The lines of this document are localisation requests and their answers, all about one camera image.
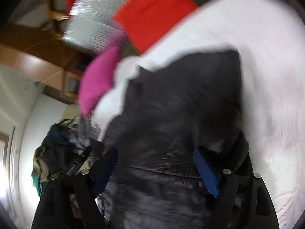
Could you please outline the pile of dark clothes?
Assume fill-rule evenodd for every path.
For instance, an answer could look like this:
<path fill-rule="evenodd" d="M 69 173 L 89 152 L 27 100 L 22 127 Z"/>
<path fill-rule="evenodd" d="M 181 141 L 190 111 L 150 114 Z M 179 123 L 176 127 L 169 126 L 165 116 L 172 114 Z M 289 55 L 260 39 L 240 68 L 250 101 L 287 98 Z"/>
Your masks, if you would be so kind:
<path fill-rule="evenodd" d="M 51 125 L 33 156 L 31 178 L 39 197 L 52 174 L 60 172 L 70 176 L 85 161 L 92 165 L 93 159 L 101 156 L 103 143 L 98 141 L 98 134 L 89 117 L 76 116 Z"/>

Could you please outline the wooden chair frame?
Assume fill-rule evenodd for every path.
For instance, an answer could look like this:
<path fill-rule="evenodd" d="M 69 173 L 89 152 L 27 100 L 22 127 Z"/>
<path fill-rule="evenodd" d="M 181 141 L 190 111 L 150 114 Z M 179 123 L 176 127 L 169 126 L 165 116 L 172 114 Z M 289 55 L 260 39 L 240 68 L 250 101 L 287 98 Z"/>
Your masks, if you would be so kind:
<path fill-rule="evenodd" d="M 67 0 L 47 0 L 47 15 L 51 32 L 58 41 L 63 41 L 65 28 L 70 19 Z"/>

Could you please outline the magenta pillow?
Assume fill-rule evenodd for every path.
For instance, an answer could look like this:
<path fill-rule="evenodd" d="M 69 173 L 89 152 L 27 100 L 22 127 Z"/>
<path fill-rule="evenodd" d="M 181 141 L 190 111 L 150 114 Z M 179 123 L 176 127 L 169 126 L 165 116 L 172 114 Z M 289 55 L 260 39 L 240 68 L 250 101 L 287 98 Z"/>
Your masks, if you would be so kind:
<path fill-rule="evenodd" d="M 112 45 L 86 67 L 78 93 L 80 110 L 84 117 L 91 113 L 99 99 L 113 87 L 113 76 L 120 61 L 120 52 L 119 45 Z"/>

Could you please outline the white bedspread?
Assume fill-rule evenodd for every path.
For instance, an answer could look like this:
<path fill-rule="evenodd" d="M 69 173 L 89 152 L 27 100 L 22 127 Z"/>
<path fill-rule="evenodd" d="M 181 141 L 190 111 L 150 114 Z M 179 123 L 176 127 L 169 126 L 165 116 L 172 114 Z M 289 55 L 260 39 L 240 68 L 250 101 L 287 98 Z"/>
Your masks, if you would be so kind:
<path fill-rule="evenodd" d="M 94 123 L 118 162 L 108 228 L 296 228 L 304 217 L 304 23 L 214 0 L 124 58 Z"/>

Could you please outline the red pillow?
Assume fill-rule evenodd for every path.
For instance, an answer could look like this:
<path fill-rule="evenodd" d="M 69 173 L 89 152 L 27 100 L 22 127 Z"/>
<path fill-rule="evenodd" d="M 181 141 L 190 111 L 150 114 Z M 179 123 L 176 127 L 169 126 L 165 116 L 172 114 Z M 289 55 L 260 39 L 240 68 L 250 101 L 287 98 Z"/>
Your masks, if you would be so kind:
<path fill-rule="evenodd" d="M 197 8 L 191 0 L 127 0 L 113 19 L 142 54 Z"/>

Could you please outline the silver insulation foil sheet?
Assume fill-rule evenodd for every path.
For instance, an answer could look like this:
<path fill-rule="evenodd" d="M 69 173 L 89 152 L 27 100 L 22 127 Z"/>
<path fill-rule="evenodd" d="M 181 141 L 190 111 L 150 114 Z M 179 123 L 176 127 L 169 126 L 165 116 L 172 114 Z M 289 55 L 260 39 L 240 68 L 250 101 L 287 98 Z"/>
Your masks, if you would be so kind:
<path fill-rule="evenodd" d="M 126 32 L 113 15 L 126 0 L 76 0 L 63 35 L 64 43 L 97 55 L 113 44 L 123 44 Z"/>

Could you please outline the wooden wardrobe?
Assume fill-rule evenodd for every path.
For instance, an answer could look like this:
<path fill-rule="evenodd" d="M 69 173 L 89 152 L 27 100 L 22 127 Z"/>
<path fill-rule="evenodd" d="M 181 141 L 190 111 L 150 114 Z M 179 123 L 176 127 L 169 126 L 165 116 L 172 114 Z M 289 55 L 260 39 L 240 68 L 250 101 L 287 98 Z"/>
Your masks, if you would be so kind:
<path fill-rule="evenodd" d="M 49 86 L 52 90 L 47 94 L 66 104 L 77 99 L 68 86 L 82 76 L 76 68 L 81 57 L 81 52 L 56 40 L 48 31 L 13 24 L 1 27 L 1 64 Z"/>

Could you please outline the black quilted puffer jacket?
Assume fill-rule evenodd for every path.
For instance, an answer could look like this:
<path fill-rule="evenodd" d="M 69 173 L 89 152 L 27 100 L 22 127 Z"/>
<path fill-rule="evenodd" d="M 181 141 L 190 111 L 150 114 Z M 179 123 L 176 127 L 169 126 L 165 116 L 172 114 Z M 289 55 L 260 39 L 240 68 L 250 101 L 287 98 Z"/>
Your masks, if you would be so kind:
<path fill-rule="evenodd" d="M 216 205 L 193 161 L 252 171 L 240 129 L 241 68 L 234 50 L 186 55 L 129 82 L 103 139 L 118 162 L 99 206 L 109 228 L 203 228 Z"/>

